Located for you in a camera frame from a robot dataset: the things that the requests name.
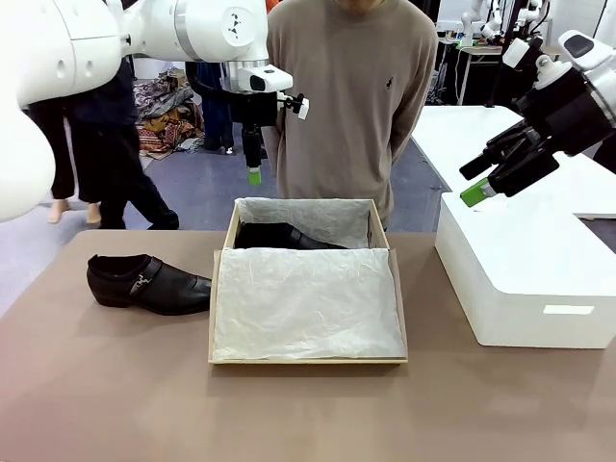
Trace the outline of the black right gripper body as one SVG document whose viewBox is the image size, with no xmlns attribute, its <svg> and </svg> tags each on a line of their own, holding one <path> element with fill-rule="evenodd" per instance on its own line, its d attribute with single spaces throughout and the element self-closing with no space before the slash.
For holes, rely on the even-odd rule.
<svg viewBox="0 0 616 462">
<path fill-rule="evenodd" d="M 574 156 L 615 132 L 613 117 L 575 68 L 540 90 L 530 90 L 516 106 L 554 152 Z"/>
</svg>

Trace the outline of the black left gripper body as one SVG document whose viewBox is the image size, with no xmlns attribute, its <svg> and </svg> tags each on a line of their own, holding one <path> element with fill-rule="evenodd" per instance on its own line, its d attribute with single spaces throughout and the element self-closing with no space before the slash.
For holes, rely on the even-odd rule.
<svg viewBox="0 0 616 462">
<path fill-rule="evenodd" d="M 230 93 L 231 120 L 248 126 L 275 126 L 278 113 L 276 92 Z"/>
</svg>

